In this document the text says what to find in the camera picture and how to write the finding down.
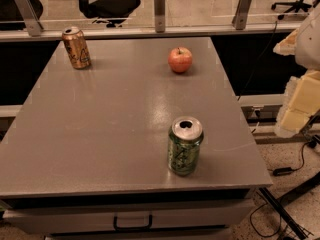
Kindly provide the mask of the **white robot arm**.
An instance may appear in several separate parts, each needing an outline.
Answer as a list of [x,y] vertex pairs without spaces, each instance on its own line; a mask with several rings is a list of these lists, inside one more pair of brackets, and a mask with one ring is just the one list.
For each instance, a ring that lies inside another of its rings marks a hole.
[[275,45],[273,52],[293,55],[306,69],[301,77],[292,76],[275,125],[275,134],[291,138],[298,134],[320,110],[320,7],[317,6],[300,27]]

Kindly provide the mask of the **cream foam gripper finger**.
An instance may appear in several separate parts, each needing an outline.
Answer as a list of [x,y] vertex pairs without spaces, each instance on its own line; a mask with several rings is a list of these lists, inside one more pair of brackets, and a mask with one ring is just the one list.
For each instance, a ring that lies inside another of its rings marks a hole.
[[298,134],[320,110],[320,72],[307,70],[300,78],[292,76],[286,85],[274,132],[278,137]]
[[282,41],[277,43],[273,48],[273,52],[282,56],[295,55],[298,31],[299,29],[295,29]]

